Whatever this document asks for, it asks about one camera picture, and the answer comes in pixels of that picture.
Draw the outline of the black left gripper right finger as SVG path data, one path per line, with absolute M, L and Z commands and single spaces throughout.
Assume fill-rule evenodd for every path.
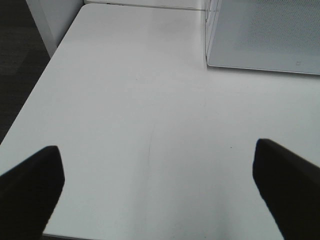
M 256 142 L 252 177 L 285 240 L 320 238 L 320 168 L 266 138 Z

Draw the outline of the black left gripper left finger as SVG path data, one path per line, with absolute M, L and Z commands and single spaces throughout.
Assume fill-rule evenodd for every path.
M 65 184 L 60 151 L 46 146 L 0 177 L 0 238 L 39 240 Z

